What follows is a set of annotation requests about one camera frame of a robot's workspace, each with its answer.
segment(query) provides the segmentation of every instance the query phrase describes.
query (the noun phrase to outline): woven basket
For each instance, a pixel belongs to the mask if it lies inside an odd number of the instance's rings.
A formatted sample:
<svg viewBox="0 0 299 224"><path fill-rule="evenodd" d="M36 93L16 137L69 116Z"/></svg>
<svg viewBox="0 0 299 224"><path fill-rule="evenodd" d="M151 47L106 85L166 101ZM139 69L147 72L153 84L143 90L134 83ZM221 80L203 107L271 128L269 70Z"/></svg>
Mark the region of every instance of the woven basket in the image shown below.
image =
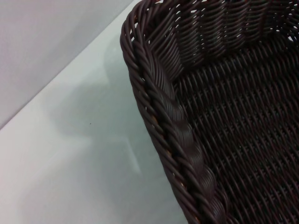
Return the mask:
<svg viewBox="0 0 299 224"><path fill-rule="evenodd" d="M299 7L144 0L121 48L189 223L299 223Z"/></svg>

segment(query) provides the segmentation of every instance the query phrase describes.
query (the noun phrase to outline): wicker basket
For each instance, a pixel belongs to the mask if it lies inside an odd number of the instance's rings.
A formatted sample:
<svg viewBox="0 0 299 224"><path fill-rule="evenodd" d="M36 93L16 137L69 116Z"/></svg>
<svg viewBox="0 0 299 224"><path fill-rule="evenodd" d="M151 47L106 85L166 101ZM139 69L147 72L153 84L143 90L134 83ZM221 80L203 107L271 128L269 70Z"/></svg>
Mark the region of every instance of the wicker basket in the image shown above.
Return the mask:
<svg viewBox="0 0 299 224"><path fill-rule="evenodd" d="M299 223L299 7L144 0L121 48L189 223Z"/></svg>

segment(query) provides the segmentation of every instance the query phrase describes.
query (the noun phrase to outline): white table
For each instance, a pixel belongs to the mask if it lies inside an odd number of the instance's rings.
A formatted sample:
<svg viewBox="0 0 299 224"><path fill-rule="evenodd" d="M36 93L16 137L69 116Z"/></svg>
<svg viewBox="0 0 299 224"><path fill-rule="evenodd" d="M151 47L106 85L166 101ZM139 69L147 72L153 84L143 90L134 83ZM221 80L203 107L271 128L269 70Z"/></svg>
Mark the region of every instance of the white table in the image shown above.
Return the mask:
<svg viewBox="0 0 299 224"><path fill-rule="evenodd" d="M122 58L136 2L0 130L0 223L187 223Z"/></svg>

